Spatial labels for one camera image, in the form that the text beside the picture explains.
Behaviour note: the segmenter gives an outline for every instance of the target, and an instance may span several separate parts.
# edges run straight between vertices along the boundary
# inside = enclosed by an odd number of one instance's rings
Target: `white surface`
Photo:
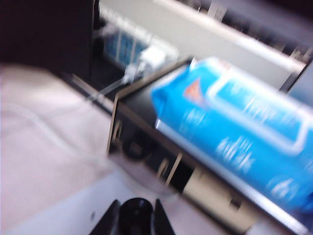
[[[16,103],[42,114],[70,143],[104,156],[110,116],[47,71],[5,65],[0,76],[2,107]],[[87,235],[115,198],[134,196],[158,197],[119,171],[64,152],[36,125],[1,110],[1,234]],[[226,234],[183,199],[161,201],[178,235]]]

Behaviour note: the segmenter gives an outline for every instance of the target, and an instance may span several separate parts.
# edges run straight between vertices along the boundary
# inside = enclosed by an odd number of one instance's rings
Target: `black object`
[[[93,0],[0,0],[0,62],[89,78]]]
[[[152,231],[155,235],[175,235],[159,199],[153,211],[146,199],[133,198],[122,206],[113,201],[90,235],[151,235]]]
[[[143,198],[126,201],[119,209],[119,229],[123,235],[151,234],[152,205]]]
[[[159,199],[156,200],[154,227],[155,235],[175,234]]]

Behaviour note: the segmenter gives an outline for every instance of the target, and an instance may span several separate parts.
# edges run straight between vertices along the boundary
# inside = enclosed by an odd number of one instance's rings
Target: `blue package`
[[[152,91],[158,118],[269,199],[313,213],[313,112],[217,58]]]

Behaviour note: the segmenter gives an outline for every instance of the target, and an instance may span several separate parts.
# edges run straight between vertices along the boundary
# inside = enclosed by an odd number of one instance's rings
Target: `black knob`
[[[153,207],[143,198],[126,201],[119,209],[119,229],[122,235],[150,235]]]

